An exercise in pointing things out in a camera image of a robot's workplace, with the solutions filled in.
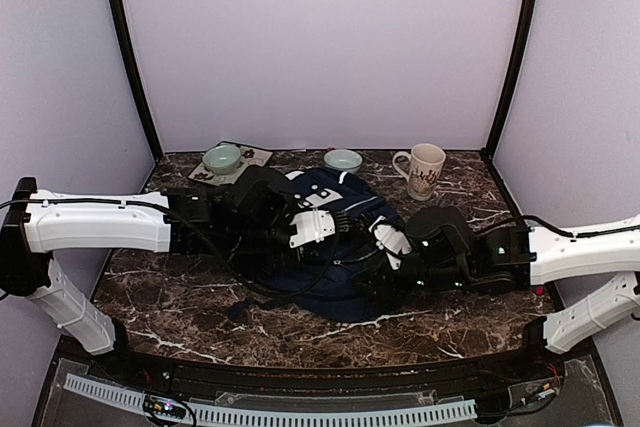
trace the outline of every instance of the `mug handle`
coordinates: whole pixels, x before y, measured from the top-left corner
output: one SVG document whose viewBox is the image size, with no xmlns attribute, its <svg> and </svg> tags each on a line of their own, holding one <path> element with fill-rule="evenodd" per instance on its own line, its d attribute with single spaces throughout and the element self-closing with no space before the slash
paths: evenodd
<svg viewBox="0 0 640 427">
<path fill-rule="evenodd" d="M 393 156 L 391 164 L 398 171 L 398 173 L 405 178 L 406 181 L 409 181 L 409 174 L 405 170 L 401 169 L 400 166 L 396 163 L 396 160 L 401 157 L 406 157 L 409 162 L 411 162 L 411 154 L 409 152 L 397 152 L 396 155 Z"/>
</svg>

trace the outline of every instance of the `white mug with pattern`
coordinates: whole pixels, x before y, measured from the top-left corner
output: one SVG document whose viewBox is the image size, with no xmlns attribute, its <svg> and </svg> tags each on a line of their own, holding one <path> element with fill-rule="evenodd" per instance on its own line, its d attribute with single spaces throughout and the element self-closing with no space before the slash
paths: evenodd
<svg viewBox="0 0 640 427">
<path fill-rule="evenodd" d="M 409 160 L 409 172 L 401 169 L 397 161 Z M 427 200 L 440 178 L 447 154 L 433 144 L 417 144 L 409 152 L 398 152 L 393 156 L 393 167 L 407 180 L 407 192 L 416 200 Z"/>
</svg>

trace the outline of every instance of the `black metal frame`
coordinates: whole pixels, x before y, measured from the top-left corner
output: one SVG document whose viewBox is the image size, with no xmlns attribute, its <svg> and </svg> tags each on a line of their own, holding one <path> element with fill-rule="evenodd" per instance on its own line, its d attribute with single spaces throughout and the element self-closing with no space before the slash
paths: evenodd
<svg viewBox="0 0 640 427">
<path fill-rule="evenodd" d="M 516 90 L 516 84 L 518 83 L 520 68 L 522 67 L 522 60 L 524 59 L 524 52 L 527 46 L 527 39 L 529 38 L 529 29 L 531 28 L 531 20 L 533 19 L 535 3 L 536 0 L 522 0 L 520 16 L 518 18 L 518 27 L 516 28 L 516 35 L 513 41 L 509 66 L 507 67 L 507 75 L 504 79 L 502 93 L 500 94 L 500 100 L 498 101 L 498 108 L 496 109 L 496 115 L 493 119 L 491 132 L 487 139 L 487 145 L 483 149 L 484 155 L 490 160 L 493 159 L 493 156 L 498 149 L 500 137 L 504 130 L 504 125 L 507 122 L 507 115 L 509 114 L 513 94 Z"/>
<path fill-rule="evenodd" d="M 157 161 L 162 158 L 162 146 L 160 145 L 158 132 L 156 131 L 156 127 L 153 123 L 151 110 L 149 109 L 144 88 L 142 87 L 142 79 L 140 78 L 140 72 L 138 71 L 138 64 L 136 63 L 136 57 L 131 43 L 131 35 L 129 34 L 129 27 L 127 25 L 124 3 L 122 0 L 109 0 L 109 5 L 111 6 L 113 25 L 116 29 L 118 43 L 120 44 L 120 54 L 122 55 L 124 68 L 127 72 L 127 78 L 129 79 L 129 86 L 131 87 L 133 100 L 136 104 L 138 116 L 140 116 L 140 122 L 142 122 L 142 128 L 144 129 L 147 143 L 149 144 L 149 148 L 151 149 L 154 159 Z"/>
<path fill-rule="evenodd" d="M 410 365 L 406 368 L 313 370 L 225 366 L 136 353 L 136 361 L 150 375 L 152 383 L 149 387 L 140 376 L 130 385 L 141 390 L 150 388 L 154 392 L 183 401 L 192 397 L 215 399 L 223 392 L 278 397 L 360 397 L 436 390 L 439 399 L 463 396 L 486 406 L 501 400 L 508 402 L 507 388 L 511 382 L 487 376 L 482 371 L 500 371 L 500 366 L 518 361 L 519 355 L 517 351 L 511 351 L 473 359 Z M 590 355 L 596 365 L 614 424 L 622 425 L 611 386 L 593 345 L 588 341 L 582 342 L 565 354 L 563 360 L 585 355 Z M 32 427 L 38 427 L 42 419 L 46 408 L 45 399 L 53 387 L 57 364 L 63 358 L 87 364 L 90 375 L 113 380 L 75 339 L 63 336 L 49 366 Z M 543 365 L 528 380 L 543 379 L 548 375 Z"/>
</svg>

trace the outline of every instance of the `black frame edge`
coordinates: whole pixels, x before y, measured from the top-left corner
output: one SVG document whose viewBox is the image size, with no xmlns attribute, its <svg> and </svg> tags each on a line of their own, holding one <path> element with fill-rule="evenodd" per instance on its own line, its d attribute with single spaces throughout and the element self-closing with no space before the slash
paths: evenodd
<svg viewBox="0 0 640 427">
<path fill-rule="evenodd" d="M 624 425 L 624 423 L 622 422 L 620 407 L 618 406 L 618 400 L 613 393 L 613 387 L 611 385 L 611 381 L 609 381 L 609 376 L 607 375 L 607 371 L 604 368 L 604 364 L 602 363 L 602 357 L 600 357 L 598 347 L 596 346 L 593 337 L 589 337 L 587 341 L 589 342 L 589 349 L 591 350 L 589 353 L 591 354 L 591 358 L 593 359 L 593 364 L 596 366 L 596 372 L 598 374 L 600 383 L 602 384 L 602 392 L 604 392 L 604 397 L 607 402 L 607 407 L 609 407 L 609 412 L 611 414 L 613 423 L 614 425 Z"/>
<path fill-rule="evenodd" d="M 507 122 L 509 108 L 511 107 L 513 94 L 515 93 L 520 69 L 522 67 L 522 60 L 524 59 L 527 39 L 529 38 L 529 30 L 531 28 L 535 3 L 536 0 L 522 0 L 522 5 L 520 6 L 520 16 L 518 18 L 518 26 L 513 40 L 513 48 L 511 50 L 511 57 L 509 58 L 507 74 L 504 78 L 500 100 L 498 101 L 496 114 L 493 119 L 493 124 L 491 125 L 491 132 L 489 133 L 487 145 L 484 149 L 489 158 L 493 158 L 495 155 L 496 150 L 498 149 L 498 144 L 500 143 L 500 137 L 504 130 L 504 125 Z"/>
<path fill-rule="evenodd" d="M 131 43 L 131 36 L 129 34 L 129 26 L 127 25 L 127 18 L 124 10 L 124 2 L 122 0 L 109 0 L 111 7 L 111 15 L 113 17 L 113 25 L 116 30 L 116 36 L 118 37 L 118 44 L 120 45 L 120 54 L 122 56 L 122 62 L 127 72 L 127 78 L 129 80 L 129 86 L 131 87 L 131 93 L 133 94 L 133 100 L 136 104 L 136 110 L 144 129 L 144 134 L 147 138 L 147 143 L 153 154 L 153 158 L 158 161 L 162 155 L 162 146 L 160 145 L 160 139 L 158 132 L 156 131 L 153 118 L 151 116 L 151 110 L 142 87 L 142 79 L 140 78 L 140 72 L 138 70 L 138 64 L 133 52 L 133 44 Z"/>
<path fill-rule="evenodd" d="M 49 367 L 47 367 L 47 373 L 44 376 L 42 387 L 40 388 L 40 395 L 38 396 L 36 409 L 33 413 L 33 417 L 31 418 L 31 427 L 40 427 L 42 424 L 47 401 L 49 400 L 49 396 L 47 394 L 51 391 L 51 387 L 53 386 L 53 379 L 55 378 L 56 371 L 58 370 L 58 362 L 58 347 L 56 347 L 56 350 L 53 353 L 53 358 L 49 363 Z"/>
<path fill-rule="evenodd" d="M 511 212 L 511 215 L 513 217 L 521 216 L 522 212 L 520 212 L 520 209 L 518 208 L 518 204 L 516 204 L 516 201 L 511 195 L 511 192 L 509 192 L 509 189 L 507 188 L 507 185 L 504 183 L 504 179 L 500 175 L 500 172 L 498 172 L 498 169 L 496 169 L 496 166 L 493 165 L 493 160 L 491 156 L 487 153 L 486 149 L 482 149 L 480 151 L 480 158 L 484 162 L 484 165 L 487 167 L 487 170 L 489 171 L 489 175 L 491 176 L 491 179 L 493 179 L 493 182 L 496 184 L 496 187 L 498 187 L 498 190 L 500 191 L 500 195 L 504 199 L 505 204 L 507 204 L 507 207 L 509 208 L 509 212 Z"/>
</svg>

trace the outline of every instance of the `marble tabletop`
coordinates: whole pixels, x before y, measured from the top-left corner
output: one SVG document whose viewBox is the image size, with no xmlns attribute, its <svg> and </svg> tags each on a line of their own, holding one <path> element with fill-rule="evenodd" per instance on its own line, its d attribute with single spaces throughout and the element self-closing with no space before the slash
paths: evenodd
<svg viewBox="0 0 640 427">
<path fill-rule="evenodd" d="M 435 194 L 412 200 L 391 167 L 393 152 L 362 151 L 358 173 L 405 219 L 426 205 L 452 205 L 473 229 L 509 216 L 476 152 L 448 153 Z M 324 151 L 275 152 L 269 166 L 283 172 L 322 165 Z M 202 157 L 166 155 L 147 191 L 202 187 L 187 179 Z M 328 321 L 295 305 L 247 309 L 235 321 L 224 311 L 249 293 L 209 256 L 114 252 L 95 302 L 121 320 L 134 350 L 219 364 L 280 368 L 385 367 L 477 357 L 516 349 L 525 324 L 553 311 L 547 294 L 500 296 L 414 292 L 406 304 L 358 324 Z"/>
</svg>

